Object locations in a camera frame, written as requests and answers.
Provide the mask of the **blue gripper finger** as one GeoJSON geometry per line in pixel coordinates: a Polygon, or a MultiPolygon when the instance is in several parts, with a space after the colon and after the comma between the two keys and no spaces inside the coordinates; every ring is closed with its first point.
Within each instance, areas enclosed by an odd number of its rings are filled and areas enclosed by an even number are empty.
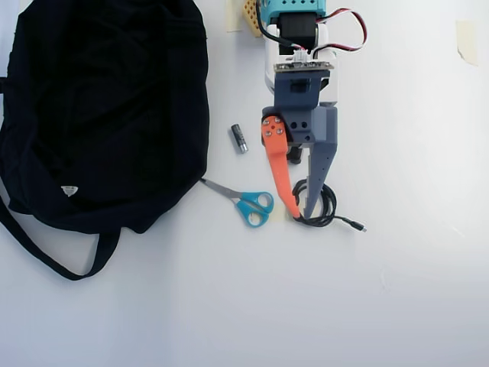
{"type": "Polygon", "coordinates": [[[336,151],[336,143],[315,143],[310,147],[309,176],[306,179],[307,195],[304,209],[306,219],[309,219],[313,214],[336,151]]]}

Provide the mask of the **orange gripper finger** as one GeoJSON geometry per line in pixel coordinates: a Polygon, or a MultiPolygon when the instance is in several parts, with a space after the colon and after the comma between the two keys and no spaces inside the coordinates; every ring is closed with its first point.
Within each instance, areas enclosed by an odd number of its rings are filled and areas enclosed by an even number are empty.
{"type": "Polygon", "coordinates": [[[261,123],[261,136],[270,169],[274,178],[277,194],[294,219],[300,217],[300,209],[296,203],[290,185],[290,175],[287,161],[287,133],[285,123],[277,115],[265,117],[261,123]]]}

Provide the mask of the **blue-grey gripper body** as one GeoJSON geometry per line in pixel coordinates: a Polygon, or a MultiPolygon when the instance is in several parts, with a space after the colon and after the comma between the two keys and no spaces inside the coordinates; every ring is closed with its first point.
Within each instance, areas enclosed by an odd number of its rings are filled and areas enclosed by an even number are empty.
{"type": "Polygon", "coordinates": [[[281,118],[292,145],[338,144],[338,110],[332,102],[320,102],[322,81],[328,70],[278,72],[274,77],[274,104],[262,116],[281,118]]]}

